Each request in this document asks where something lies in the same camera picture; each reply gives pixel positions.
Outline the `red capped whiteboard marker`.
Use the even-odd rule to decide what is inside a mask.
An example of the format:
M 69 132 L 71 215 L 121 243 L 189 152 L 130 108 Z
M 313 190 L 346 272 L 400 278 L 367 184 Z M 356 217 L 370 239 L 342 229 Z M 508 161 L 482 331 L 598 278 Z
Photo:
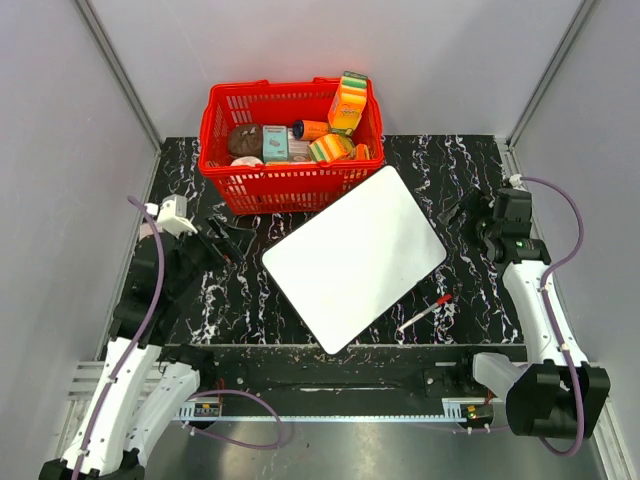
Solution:
M 451 301 L 452 301 L 452 295 L 451 294 L 446 294 L 446 295 L 440 297 L 435 303 L 430 305 L 428 308 L 426 308 L 425 310 L 415 314 L 409 320 L 407 320 L 402 325 L 400 325 L 398 327 L 398 331 L 403 332 L 404 330 L 406 330 L 411 325 L 415 324 L 416 322 L 418 322 L 422 318 L 426 317 L 427 315 L 429 315 L 432 312 L 435 312 L 436 310 L 440 309 L 441 307 L 443 307 L 447 303 L 450 303 Z

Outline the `white whiteboard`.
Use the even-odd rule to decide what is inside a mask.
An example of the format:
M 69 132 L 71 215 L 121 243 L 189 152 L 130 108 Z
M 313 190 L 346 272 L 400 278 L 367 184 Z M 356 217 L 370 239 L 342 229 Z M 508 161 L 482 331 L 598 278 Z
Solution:
M 446 258 L 400 174 L 385 166 L 267 249 L 262 264 L 335 355 Z

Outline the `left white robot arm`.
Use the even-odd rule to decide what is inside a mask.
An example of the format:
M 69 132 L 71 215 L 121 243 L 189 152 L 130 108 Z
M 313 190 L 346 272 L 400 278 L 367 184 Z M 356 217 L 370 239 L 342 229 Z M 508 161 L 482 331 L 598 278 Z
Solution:
M 98 385 L 64 454 L 42 479 L 141 479 L 180 406 L 217 381 L 213 357 L 168 345 L 180 301 L 205 273 L 240 264 L 256 234 L 209 217 L 171 233 L 166 223 L 138 241 L 114 312 Z

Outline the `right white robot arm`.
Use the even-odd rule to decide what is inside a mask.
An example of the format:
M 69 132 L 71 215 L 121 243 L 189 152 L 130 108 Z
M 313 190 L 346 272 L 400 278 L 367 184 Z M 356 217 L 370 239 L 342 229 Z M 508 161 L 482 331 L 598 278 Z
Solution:
M 546 244 L 532 236 L 530 192 L 501 188 L 468 191 L 438 219 L 461 222 L 465 241 L 493 264 L 523 331 L 527 366 L 506 355 L 475 354 L 459 366 L 456 387 L 468 396 L 488 388 L 505 403 L 509 429 L 545 439 L 590 437 L 608 397 L 608 373 L 589 363 L 559 304 Z

